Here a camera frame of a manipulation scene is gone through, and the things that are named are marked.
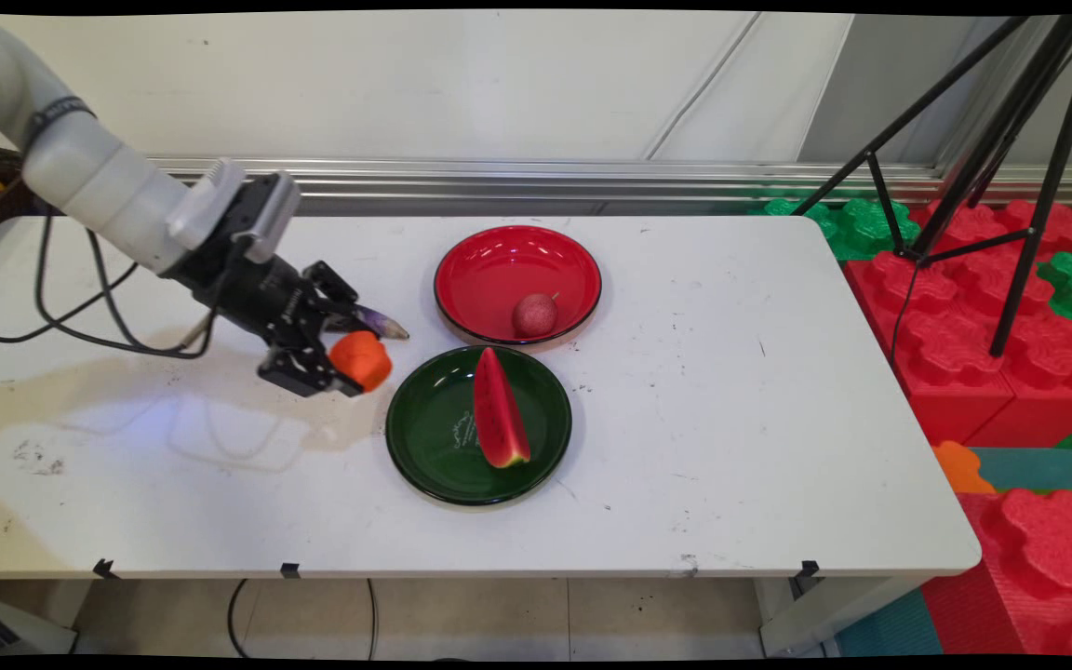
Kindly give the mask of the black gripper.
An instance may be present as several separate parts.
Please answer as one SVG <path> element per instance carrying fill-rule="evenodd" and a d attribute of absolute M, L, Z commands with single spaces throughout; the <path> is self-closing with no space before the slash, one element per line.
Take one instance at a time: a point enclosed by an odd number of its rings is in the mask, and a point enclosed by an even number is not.
<path fill-rule="evenodd" d="M 322 344 L 322 330 L 362 329 L 360 294 L 323 260 L 298 271 L 277 255 L 248 259 L 254 241 L 252 234 L 220 234 L 187 253 L 164 277 L 268 344 L 257 366 L 260 379 L 299 397 L 364 394 L 364 386 L 336 368 Z"/>

